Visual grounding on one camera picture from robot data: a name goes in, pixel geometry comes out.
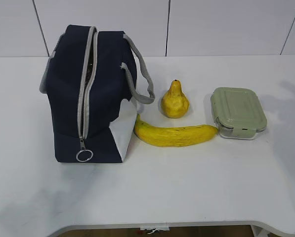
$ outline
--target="gray handle strap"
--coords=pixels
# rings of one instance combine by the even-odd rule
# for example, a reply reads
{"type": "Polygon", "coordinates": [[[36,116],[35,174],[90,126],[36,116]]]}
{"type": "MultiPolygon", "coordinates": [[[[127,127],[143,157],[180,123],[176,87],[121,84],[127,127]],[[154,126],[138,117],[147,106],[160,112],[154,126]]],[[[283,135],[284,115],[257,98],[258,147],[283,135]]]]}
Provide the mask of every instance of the gray handle strap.
{"type": "Polygon", "coordinates": [[[128,41],[131,49],[133,50],[133,52],[135,53],[135,55],[138,58],[138,61],[139,61],[139,64],[140,64],[141,73],[142,73],[143,77],[147,80],[147,83],[148,83],[147,91],[149,93],[149,97],[137,93],[137,91],[135,90],[135,87],[134,87],[132,74],[129,71],[126,63],[122,62],[121,69],[124,69],[125,72],[126,72],[126,79],[127,79],[127,83],[128,83],[128,86],[129,86],[129,90],[131,91],[132,96],[138,102],[140,102],[142,104],[151,104],[155,100],[154,86],[153,86],[152,79],[151,79],[151,77],[148,74],[148,71],[147,71],[147,68],[146,68],[146,64],[144,62],[144,59],[143,59],[141,53],[138,51],[138,49],[135,46],[135,44],[133,43],[133,41],[131,40],[131,38],[128,37],[126,34],[123,35],[123,38],[128,41]]]}

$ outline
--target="banana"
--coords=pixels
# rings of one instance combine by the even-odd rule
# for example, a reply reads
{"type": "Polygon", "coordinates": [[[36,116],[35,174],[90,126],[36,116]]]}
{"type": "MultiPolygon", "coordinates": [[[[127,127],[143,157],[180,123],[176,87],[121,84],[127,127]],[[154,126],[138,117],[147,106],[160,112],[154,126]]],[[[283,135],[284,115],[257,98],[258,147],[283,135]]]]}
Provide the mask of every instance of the banana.
{"type": "Polygon", "coordinates": [[[135,134],[144,142],[158,147],[184,147],[212,139],[217,128],[210,125],[190,127],[154,127],[137,115],[135,134]]]}

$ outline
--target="insulated bag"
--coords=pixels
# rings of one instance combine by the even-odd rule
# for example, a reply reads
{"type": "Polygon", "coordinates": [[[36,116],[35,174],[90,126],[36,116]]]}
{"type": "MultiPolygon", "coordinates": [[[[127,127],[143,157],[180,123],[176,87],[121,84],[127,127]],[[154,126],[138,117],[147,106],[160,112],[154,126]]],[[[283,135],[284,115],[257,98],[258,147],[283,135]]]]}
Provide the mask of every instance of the insulated bag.
{"type": "Polygon", "coordinates": [[[123,31],[67,27],[50,56],[40,92],[51,108],[59,162],[123,162],[135,124],[136,101],[154,101],[153,83],[132,40],[123,31]],[[136,63],[149,97],[136,92],[136,63]]]}

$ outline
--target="container lid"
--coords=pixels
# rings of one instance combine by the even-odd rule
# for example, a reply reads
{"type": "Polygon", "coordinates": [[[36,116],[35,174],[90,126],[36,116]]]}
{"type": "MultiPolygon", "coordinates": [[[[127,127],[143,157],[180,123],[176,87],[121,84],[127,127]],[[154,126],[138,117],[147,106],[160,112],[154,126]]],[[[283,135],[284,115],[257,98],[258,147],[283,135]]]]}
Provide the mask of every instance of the container lid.
{"type": "Polygon", "coordinates": [[[233,129],[235,137],[252,137],[267,126],[257,95],[249,89],[219,87],[211,96],[213,119],[233,129]]]}

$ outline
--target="yellow pear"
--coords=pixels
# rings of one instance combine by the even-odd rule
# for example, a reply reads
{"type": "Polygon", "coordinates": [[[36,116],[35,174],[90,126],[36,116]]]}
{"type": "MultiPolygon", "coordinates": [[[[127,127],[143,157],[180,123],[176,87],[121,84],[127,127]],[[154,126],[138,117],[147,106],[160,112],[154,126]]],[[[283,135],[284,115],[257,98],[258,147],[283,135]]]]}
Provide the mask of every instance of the yellow pear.
{"type": "Polygon", "coordinates": [[[189,108],[189,101],[182,93],[180,81],[172,81],[169,90],[162,98],[161,106],[164,114],[169,118],[176,119],[185,115],[189,108]]]}

